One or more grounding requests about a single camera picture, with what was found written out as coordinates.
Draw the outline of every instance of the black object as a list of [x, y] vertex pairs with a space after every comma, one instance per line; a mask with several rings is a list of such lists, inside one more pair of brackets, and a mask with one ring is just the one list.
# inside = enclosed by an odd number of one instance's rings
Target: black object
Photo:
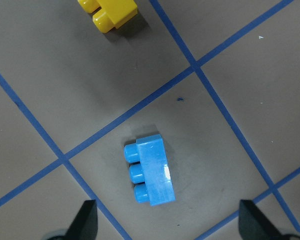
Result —
[[239, 233], [243, 240], [300, 240], [295, 234], [281, 234], [251, 200], [241, 200]]
[[82, 204], [64, 236], [54, 236], [48, 240], [95, 240], [98, 232], [96, 200]]

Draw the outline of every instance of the gray floor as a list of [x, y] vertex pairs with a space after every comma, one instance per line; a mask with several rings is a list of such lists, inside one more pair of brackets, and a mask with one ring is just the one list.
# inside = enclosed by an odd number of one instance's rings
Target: gray floor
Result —
[[[0, 240], [64, 232], [94, 194], [97, 240], [237, 240], [240, 199], [300, 230], [300, 0], [136, 3], [102, 34], [75, 0], [0, 1]], [[176, 201], [150, 207], [123, 146], [154, 133]]]

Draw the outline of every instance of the yellow building block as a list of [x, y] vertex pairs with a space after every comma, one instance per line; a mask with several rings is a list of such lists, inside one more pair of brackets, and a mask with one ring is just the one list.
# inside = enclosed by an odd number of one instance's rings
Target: yellow building block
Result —
[[102, 33], [112, 28], [120, 28], [138, 13], [138, 7], [133, 0], [78, 0], [81, 7], [92, 13], [99, 9], [92, 17], [93, 23]]

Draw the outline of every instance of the blue toy brick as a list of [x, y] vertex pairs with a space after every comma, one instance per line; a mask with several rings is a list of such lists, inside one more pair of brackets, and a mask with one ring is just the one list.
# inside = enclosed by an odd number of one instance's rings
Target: blue toy brick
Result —
[[124, 147], [128, 163], [138, 163], [129, 168], [138, 203], [150, 202], [151, 206], [175, 201], [164, 141], [160, 134], [139, 138]]

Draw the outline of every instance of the grid floor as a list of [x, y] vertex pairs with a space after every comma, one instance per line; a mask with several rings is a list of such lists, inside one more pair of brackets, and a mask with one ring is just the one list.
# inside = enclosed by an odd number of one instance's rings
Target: grid floor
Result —
[[[136, 2], [102, 35], [76, 1], [0, 1], [0, 239], [87, 198], [100, 240], [238, 239], [242, 198], [300, 232], [300, 0]], [[177, 201], [150, 207], [122, 148], [157, 132]]]

